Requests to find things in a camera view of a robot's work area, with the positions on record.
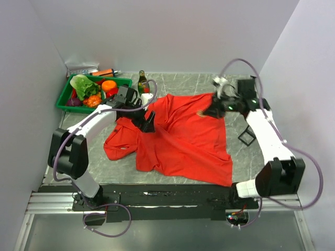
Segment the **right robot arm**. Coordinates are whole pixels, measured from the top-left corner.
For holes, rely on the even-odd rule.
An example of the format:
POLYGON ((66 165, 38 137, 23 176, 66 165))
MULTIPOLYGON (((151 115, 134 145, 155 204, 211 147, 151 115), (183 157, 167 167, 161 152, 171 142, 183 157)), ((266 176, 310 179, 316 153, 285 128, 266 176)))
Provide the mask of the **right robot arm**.
POLYGON ((246 204, 247 198, 296 194, 305 162, 296 158, 280 140, 270 106, 256 94, 255 78, 239 80, 234 96, 225 93, 229 84, 224 77, 215 77, 213 85, 216 91, 203 115, 220 119, 228 112, 239 112, 251 128, 264 158, 264 167, 255 178, 233 186, 228 197, 230 205, 238 209, 246 204))

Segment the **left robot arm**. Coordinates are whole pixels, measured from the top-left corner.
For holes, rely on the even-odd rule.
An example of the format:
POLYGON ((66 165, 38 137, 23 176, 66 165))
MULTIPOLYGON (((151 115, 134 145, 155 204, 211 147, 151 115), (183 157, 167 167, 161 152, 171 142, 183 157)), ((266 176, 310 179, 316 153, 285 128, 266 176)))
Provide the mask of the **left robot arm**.
POLYGON ((138 94, 121 86, 117 94, 106 98, 81 122, 68 129, 58 128, 52 135, 48 165, 57 182, 69 180, 91 210, 104 203, 103 188, 88 171, 88 143, 103 129, 125 117, 141 132, 154 132, 155 113, 146 116, 147 107, 155 101, 155 93, 138 94))

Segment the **red t-shirt garment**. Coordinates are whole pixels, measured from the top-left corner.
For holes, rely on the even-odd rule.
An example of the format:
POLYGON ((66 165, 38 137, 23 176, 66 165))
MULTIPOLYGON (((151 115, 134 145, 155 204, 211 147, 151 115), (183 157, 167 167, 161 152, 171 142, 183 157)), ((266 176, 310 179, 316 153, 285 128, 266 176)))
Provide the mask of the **red t-shirt garment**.
POLYGON ((211 93, 158 98, 148 107, 148 112, 155 112, 153 133, 143 133, 130 119, 119 118, 104 143, 108 159, 135 152, 138 171, 231 186, 233 162, 226 150, 225 120, 199 115, 211 98, 211 93))

